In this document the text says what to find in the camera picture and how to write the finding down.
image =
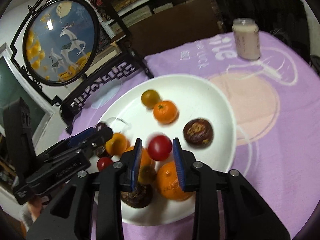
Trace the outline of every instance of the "black carved frame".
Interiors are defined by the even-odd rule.
[[[72,83],[73,81],[77,80],[79,77],[83,76],[85,74],[85,72],[88,70],[88,68],[91,66],[91,64],[95,58],[95,55],[98,50],[99,40],[100,40],[99,21],[98,21],[97,15],[96,15],[95,11],[93,10],[93,8],[84,0],[68,0],[68,1],[72,1],[72,2],[76,2],[76,3],[81,4],[87,10],[89,15],[91,16],[93,27],[94,27],[94,42],[93,42],[91,55],[88,58],[88,61],[85,64],[85,66],[82,68],[82,70],[79,71],[78,73],[76,73],[76,75],[74,75],[72,78],[70,78],[69,80],[66,80],[66,81],[53,82],[50,80],[45,80],[43,77],[39,76],[35,71],[33,71],[32,67],[30,65],[30,62],[27,59],[27,52],[25,50],[25,44],[27,42],[29,30],[32,27],[34,21],[38,18],[39,14],[45,8],[47,8],[48,6],[51,6],[53,3],[56,3],[58,1],[65,1],[65,0],[51,0],[47,3],[45,3],[43,6],[41,6],[37,11],[35,9],[32,9],[33,11],[35,11],[35,14],[33,15],[32,19],[30,20],[30,22],[27,25],[27,28],[26,28],[24,36],[23,36],[23,41],[22,41],[22,54],[23,54],[24,62],[26,63],[26,68],[28,69],[28,71],[31,74],[31,76],[33,77],[33,79],[36,79],[39,82],[41,82],[45,85],[48,85],[48,86],[64,86],[64,85]]]
[[[64,100],[61,100],[58,96],[55,96],[53,99],[50,99],[43,91],[42,91],[42,80],[38,80],[35,75],[30,73],[28,67],[20,66],[18,62],[15,60],[15,56],[17,54],[17,49],[15,47],[15,42],[19,34],[21,33],[23,27],[27,24],[30,17],[36,16],[36,9],[40,6],[43,0],[38,0],[33,7],[29,7],[29,13],[21,23],[20,27],[18,28],[10,48],[12,49],[12,57],[11,60],[22,76],[30,83],[30,85],[44,98],[48,101],[51,105],[60,106],[60,115],[63,121],[67,124],[67,133],[71,134],[73,130],[73,123],[77,115],[82,111],[84,107],[84,103],[86,102],[87,98],[91,95],[92,92],[95,92],[100,88],[101,85],[104,85],[108,81],[114,79],[120,79],[122,77],[127,77],[130,74],[134,73],[136,70],[143,70],[145,74],[149,78],[153,78],[153,74],[148,69],[146,62],[144,59],[132,48],[125,48],[122,46],[122,43],[119,43],[119,47],[121,52],[113,57],[111,60],[103,64],[99,69],[97,69],[94,73],[92,73],[89,77],[84,78],[84,81],[78,85]],[[128,30],[127,26],[122,21],[121,17],[115,11],[109,0],[101,0],[102,4],[97,5],[98,0],[90,0],[92,5],[98,9],[100,13],[107,15],[107,18],[113,19],[117,22],[122,31],[124,36],[120,39],[127,39],[131,36],[130,31]],[[84,72],[81,71],[79,75],[72,79],[72,82],[75,81],[83,75]]]

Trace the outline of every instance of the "jar lid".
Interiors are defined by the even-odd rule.
[[[233,24],[239,24],[239,25],[252,25],[255,24],[255,20],[250,19],[250,18],[239,18],[233,20]]]

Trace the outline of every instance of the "red cherry tomato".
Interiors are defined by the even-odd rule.
[[[172,150],[172,142],[165,135],[153,137],[148,146],[148,153],[151,159],[155,161],[166,160]]]
[[[113,161],[110,158],[102,157],[97,161],[97,168],[99,171],[102,171],[103,169],[105,169],[107,166],[109,166],[112,163],[113,163]]]

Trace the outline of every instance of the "white deer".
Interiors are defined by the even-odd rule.
[[[68,53],[70,51],[73,51],[74,49],[78,49],[79,50],[79,52],[77,53],[78,56],[81,53],[86,58],[88,58],[88,56],[87,56],[87,54],[84,53],[85,42],[78,40],[77,36],[73,32],[68,30],[68,28],[72,27],[73,25],[75,25],[75,22],[73,22],[73,24],[71,24],[71,25],[67,24],[66,26],[62,27],[62,32],[60,33],[60,37],[63,35],[67,35],[70,39],[70,43],[62,46],[60,53],[66,59],[66,62],[68,62],[71,66],[77,68],[78,66],[69,59]]]
[[[51,51],[49,53],[49,58],[51,59],[51,63],[53,63],[52,57],[54,57],[57,60],[57,62],[52,64],[52,66],[51,66],[52,70],[54,70],[55,73],[57,73],[58,68],[60,68],[60,67],[63,67],[65,69],[65,71],[70,73],[68,66],[64,63],[62,57],[60,57],[60,55],[58,55],[58,54],[55,54],[53,52],[53,48],[51,48]]]

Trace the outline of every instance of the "brown fruit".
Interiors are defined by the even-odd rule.
[[[183,128],[187,143],[197,146],[207,146],[213,140],[213,128],[205,119],[194,119]]]
[[[156,180],[157,173],[151,166],[141,166],[139,171],[138,182],[142,185],[151,184]]]
[[[153,197],[151,185],[137,184],[133,192],[121,192],[121,200],[133,208],[144,208],[148,206]]]

